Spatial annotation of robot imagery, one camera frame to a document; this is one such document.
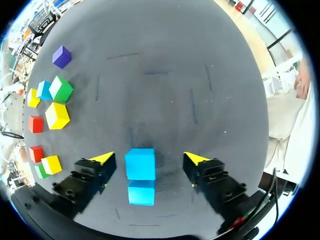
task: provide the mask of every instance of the yellow cube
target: yellow cube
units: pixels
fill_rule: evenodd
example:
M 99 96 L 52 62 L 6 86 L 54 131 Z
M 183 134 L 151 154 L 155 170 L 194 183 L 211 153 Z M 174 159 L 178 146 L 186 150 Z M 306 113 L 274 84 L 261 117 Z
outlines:
M 36 95 L 37 95 L 37 90 L 34 88 L 31 88 L 26 97 L 28 107 L 36 108 L 38 106 L 38 104 L 40 103 L 40 99 L 37 98 Z
M 57 102 L 51 103 L 45 117 L 50 130 L 63 129 L 70 122 L 66 105 Z
M 41 162 L 46 174 L 54 175 L 62 171 L 57 155 L 41 158 Z

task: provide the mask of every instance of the chair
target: chair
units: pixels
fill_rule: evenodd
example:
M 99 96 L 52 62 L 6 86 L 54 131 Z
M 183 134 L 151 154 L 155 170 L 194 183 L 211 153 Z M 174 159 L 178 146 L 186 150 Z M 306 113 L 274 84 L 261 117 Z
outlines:
M 45 10 L 43 9 L 39 14 L 37 14 L 28 25 L 29 29 L 34 34 L 32 42 L 34 42 L 36 38 L 40 37 L 39 45 L 42 46 L 47 39 L 50 31 L 57 23 L 57 20 L 57 16 L 51 11 L 49 12 L 49 14 L 46 14 Z

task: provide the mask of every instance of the white cloth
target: white cloth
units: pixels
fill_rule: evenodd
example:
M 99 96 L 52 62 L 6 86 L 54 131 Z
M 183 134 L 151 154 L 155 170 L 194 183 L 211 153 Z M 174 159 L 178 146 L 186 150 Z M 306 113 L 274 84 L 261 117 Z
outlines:
M 300 183 L 312 156 L 316 104 L 312 84 L 306 100 L 296 98 L 297 91 L 290 86 L 267 98 L 269 145 L 265 168 L 285 169 Z

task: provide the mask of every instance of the stacked cubes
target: stacked cubes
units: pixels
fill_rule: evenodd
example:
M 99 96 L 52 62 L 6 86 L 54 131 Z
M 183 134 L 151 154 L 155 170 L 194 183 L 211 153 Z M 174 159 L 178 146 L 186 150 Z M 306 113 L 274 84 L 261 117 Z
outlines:
M 153 148 L 132 148 L 125 155 L 126 175 L 130 180 L 130 204 L 153 206 L 155 202 L 156 157 Z
M 59 47 L 52 55 L 52 63 L 61 69 L 65 68 L 71 59 L 71 52 L 64 46 Z
M 50 130 L 63 129 L 70 122 L 66 105 L 57 102 L 51 103 L 45 117 Z
M 40 103 L 40 99 L 37 98 L 37 90 L 31 88 L 27 97 L 26 97 L 28 107 L 36 108 Z

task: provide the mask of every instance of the green cube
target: green cube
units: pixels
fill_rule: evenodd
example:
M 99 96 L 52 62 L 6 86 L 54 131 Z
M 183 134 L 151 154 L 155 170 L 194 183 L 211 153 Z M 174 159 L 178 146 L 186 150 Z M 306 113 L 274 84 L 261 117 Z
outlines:
M 56 76 L 49 87 L 49 92 L 55 102 L 66 103 L 74 88 L 61 76 Z
M 42 163 L 39 163 L 35 166 L 35 171 L 38 174 L 38 177 L 41 179 L 46 179 L 47 177 L 51 176 L 49 174 L 46 174 L 45 168 Z

